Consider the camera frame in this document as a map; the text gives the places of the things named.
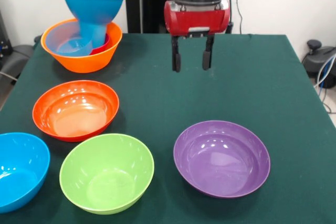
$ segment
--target table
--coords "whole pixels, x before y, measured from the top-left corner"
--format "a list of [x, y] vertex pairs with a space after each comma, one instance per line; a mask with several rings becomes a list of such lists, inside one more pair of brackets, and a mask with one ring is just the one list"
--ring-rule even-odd
[[[202, 69], [203, 39], [180, 41], [182, 69], [171, 69], [168, 35], [125, 34], [111, 63], [90, 74], [64, 69], [39, 45], [0, 113], [0, 133], [41, 137], [51, 163], [38, 195], [0, 223], [335, 223], [336, 130], [286, 36], [218, 35], [213, 67]], [[38, 97], [62, 82], [107, 83], [120, 111], [106, 132], [142, 140], [155, 161], [143, 197], [111, 216], [85, 212], [59, 186], [63, 159], [76, 146], [35, 127]], [[205, 120], [238, 123], [257, 134], [271, 157], [261, 189], [237, 199], [207, 197], [189, 186], [173, 162], [173, 145], [188, 126]]]

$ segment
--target red bowl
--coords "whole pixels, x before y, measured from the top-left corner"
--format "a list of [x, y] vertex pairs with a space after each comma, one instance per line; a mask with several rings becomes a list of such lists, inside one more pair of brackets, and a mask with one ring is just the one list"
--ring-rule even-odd
[[106, 49], [108, 49], [108, 45], [110, 43], [110, 36], [108, 34], [105, 35], [105, 42], [104, 45], [102, 45], [101, 47], [96, 47], [93, 48], [92, 52], [90, 53], [90, 55], [95, 55], [98, 54], [100, 52], [104, 52]]
[[106, 84], [70, 81], [49, 89], [37, 100], [33, 121], [54, 138], [80, 142], [103, 132], [118, 108], [118, 95]]

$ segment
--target green bowl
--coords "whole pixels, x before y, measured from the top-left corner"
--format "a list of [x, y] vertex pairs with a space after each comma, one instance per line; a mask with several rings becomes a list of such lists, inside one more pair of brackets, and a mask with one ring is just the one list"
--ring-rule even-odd
[[111, 215], [137, 202], [153, 174], [153, 156], [141, 141], [123, 134], [104, 134], [82, 142], [68, 154], [59, 182], [76, 206]]

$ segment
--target stacked bowls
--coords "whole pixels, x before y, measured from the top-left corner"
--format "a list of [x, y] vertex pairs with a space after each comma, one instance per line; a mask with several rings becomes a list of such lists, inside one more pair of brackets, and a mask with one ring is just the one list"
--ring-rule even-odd
[[65, 0], [76, 19], [49, 27], [42, 47], [66, 69], [94, 72], [111, 60], [122, 31], [113, 23], [123, 0]]

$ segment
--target blue bowl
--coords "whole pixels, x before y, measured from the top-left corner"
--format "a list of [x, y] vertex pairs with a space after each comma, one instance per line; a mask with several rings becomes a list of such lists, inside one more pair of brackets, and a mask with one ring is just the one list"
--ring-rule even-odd
[[65, 0], [79, 20], [82, 37], [91, 37], [93, 48], [105, 41], [106, 26], [117, 15], [123, 0]]
[[24, 206], [37, 194], [49, 163], [49, 149], [38, 137], [0, 134], [0, 214]]
[[77, 21], [63, 23], [53, 28], [46, 38], [46, 46], [54, 53], [63, 56], [87, 56], [93, 49], [92, 35], [80, 35]]
[[123, 0], [65, 0], [72, 14], [80, 22], [97, 25], [107, 25], [110, 23], [116, 17], [122, 1]]

